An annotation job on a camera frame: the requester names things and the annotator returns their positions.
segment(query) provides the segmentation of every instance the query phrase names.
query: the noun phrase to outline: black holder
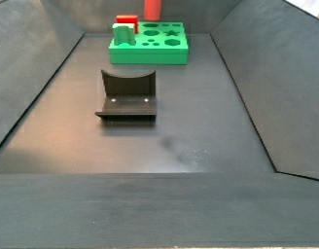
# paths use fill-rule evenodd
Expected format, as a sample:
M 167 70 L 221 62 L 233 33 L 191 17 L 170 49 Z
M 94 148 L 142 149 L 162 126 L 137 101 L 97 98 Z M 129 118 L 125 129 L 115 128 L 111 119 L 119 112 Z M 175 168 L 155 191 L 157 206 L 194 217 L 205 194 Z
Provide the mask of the black holder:
M 103 119 L 155 119 L 157 71 L 139 77 L 119 77 L 102 72 L 107 98 L 103 111 L 95 114 Z

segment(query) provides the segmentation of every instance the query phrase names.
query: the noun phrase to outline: circular hole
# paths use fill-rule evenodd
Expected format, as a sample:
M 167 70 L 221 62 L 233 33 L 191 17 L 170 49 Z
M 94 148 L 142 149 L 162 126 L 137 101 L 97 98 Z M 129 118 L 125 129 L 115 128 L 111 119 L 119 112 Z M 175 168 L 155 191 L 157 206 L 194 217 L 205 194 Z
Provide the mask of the circular hole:
M 146 23 L 145 27 L 159 27 L 159 25 L 155 23 Z
M 178 46 L 181 45 L 181 41 L 175 39 L 166 40 L 165 43 L 170 46 Z
M 155 30 L 149 30 L 149 31 L 145 31 L 145 34 L 149 36 L 155 36 L 155 35 L 159 35 L 161 33 Z

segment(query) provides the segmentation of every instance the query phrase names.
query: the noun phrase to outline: red block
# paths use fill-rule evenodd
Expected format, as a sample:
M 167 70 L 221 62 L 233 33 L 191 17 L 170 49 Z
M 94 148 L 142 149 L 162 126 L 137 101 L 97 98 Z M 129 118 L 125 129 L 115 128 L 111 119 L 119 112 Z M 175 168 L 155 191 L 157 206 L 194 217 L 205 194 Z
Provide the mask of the red block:
M 139 18 L 137 15 L 119 15 L 115 18 L 117 23 L 134 23 L 135 28 L 134 32 L 138 34 L 139 33 Z
M 145 0 L 145 19 L 161 20 L 162 0 Z

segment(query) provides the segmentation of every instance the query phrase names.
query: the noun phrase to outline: red cylinder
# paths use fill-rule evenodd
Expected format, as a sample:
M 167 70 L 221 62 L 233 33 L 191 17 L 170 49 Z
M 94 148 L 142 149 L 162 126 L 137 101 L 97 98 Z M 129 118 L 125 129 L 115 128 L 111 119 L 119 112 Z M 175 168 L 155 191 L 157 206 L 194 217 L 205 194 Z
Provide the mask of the red cylinder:
M 161 20 L 162 0 L 145 0 L 145 19 Z

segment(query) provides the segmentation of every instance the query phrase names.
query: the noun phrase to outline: green shape sorter block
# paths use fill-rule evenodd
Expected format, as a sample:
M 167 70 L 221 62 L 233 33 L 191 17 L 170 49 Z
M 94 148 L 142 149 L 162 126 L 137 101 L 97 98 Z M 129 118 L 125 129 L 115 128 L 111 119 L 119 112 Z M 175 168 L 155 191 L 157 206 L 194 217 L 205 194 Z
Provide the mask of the green shape sorter block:
M 187 64 L 189 43 L 182 22 L 139 22 L 137 44 L 110 46 L 114 64 Z

